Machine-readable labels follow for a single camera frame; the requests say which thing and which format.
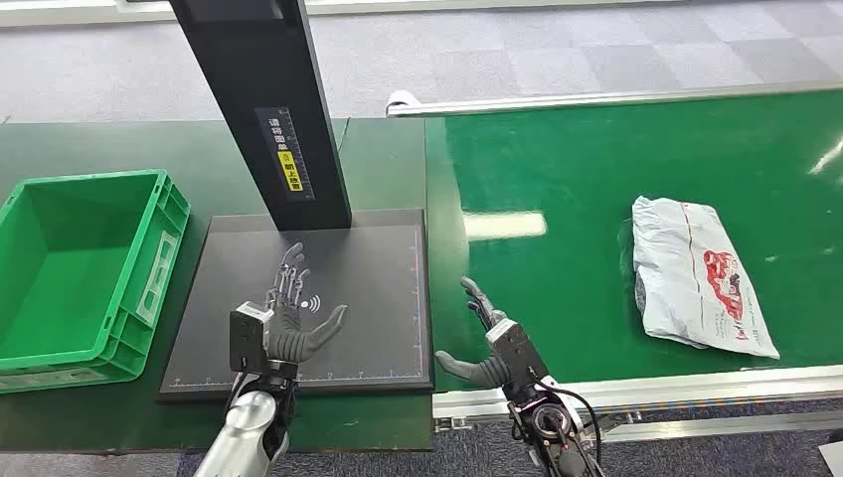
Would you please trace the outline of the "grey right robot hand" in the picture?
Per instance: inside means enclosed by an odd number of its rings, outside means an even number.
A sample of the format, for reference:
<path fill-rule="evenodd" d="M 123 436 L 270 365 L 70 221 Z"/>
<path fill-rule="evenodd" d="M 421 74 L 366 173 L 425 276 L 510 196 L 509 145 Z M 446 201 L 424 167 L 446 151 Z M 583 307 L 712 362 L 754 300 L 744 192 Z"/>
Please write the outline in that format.
<path fill-rule="evenodd" d="M 505 312 L 494 307 L 474 280 L 462 276 L 460 285 L 469 296 L 466 307 L 475 313 L 486 332 L 508 318 Z M 443 350 L 435 351 L 434 358 L 448 374 L 482 389 L 499 389 L 510 381 L 507 366 L 494 354 L 478 363 L 457 360 Z"/>

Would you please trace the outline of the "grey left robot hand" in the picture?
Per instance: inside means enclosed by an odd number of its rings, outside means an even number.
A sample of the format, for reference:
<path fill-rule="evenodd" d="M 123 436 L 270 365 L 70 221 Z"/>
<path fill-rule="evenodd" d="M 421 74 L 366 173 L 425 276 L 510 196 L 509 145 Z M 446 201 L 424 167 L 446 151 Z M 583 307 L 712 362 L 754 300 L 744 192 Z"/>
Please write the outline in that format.
<path fill-rule="evenodd" d="M 292 364 L 309 361 L 345 324 L 349 307 L 337 305 L 329 317 L 312 330 L 301 328 L 299 297 L 310 271 L 301 268 L 305 259 L 302 242 L 282 256 L 264 303 L 273 312 L 268 335 L 268 356 Z"/>

